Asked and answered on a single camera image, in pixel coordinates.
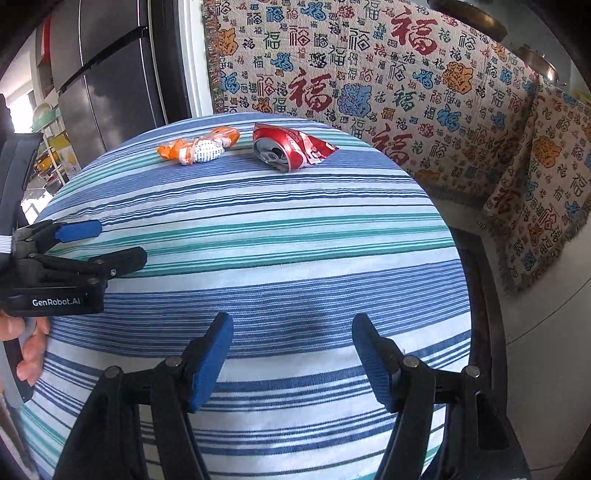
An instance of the striped fabric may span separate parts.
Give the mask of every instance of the striped fabric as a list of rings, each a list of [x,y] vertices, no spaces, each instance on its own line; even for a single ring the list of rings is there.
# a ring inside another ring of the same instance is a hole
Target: striped fabric
[[[255,121],[340,150],[279,173],[253,156]],[[180,166],[156,155],[162,142],[219,125],[242,136],[218,160]],[[391,160],[325,125],[239,113],[159,128],[91,164],[42,216],[103,224],[100,237],[54,254],[148,252],[142,271],[109,283],[103,314],[53,320],[45,371],[22,408],[47,476],[101,370],[151,368],[220,311],[235,321],[232,348],[190,419],[214,478],[372,478],[394,417],[376,402],[353,347],[357,313],[434,367],[467,364],[469,301],[443,220]],[[161,479],[150,410],[141,413],[148,471]],[[426,461],[443,420],[437,408]]]

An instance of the red can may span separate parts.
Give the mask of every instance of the red can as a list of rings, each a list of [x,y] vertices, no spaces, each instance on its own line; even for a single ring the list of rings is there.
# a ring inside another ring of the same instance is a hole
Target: red can
[[[252,142],[258,158],[284,172],[318,165],[338,150],[299,130],[267,124],[255,124]]]

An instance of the crumpled plastic wrapper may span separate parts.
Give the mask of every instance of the crumpled plastic wrapper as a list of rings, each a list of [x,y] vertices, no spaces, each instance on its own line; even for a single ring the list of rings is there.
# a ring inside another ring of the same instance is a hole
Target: crumpled plastic wrapper
[[[178,161],[181,165],[204,163],[223,155],[226,148],[233,146],[240,132],[232,127],[218,127],[194,140],[179,138],[158,147],[158,155],[166,160]]]

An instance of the refrigerator door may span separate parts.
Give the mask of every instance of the refrigerator door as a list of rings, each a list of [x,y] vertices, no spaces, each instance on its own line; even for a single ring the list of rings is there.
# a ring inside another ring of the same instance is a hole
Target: refrigerator door
[[[147,0],[79,0],[84,64],[138,27],[148,26]]]
[[[139,38],[86,73],[90,102],[107,151],[164,125],[150,42]]]
[[[82,168],[105,153],[86,90],[85,76],[80,76],[58,97],[61,115]]]
[[[56,92],[82,68],[78,37],[80,0],[64,0],[51,13],[49,49]]]

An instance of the refrigerator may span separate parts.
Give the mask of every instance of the refrigerator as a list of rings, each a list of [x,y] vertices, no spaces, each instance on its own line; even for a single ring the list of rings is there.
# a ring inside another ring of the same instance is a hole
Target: refrigerator
[[[63,0],[52,12],[51,70],[82,167],[191,117],[178,25],[170,0]]]

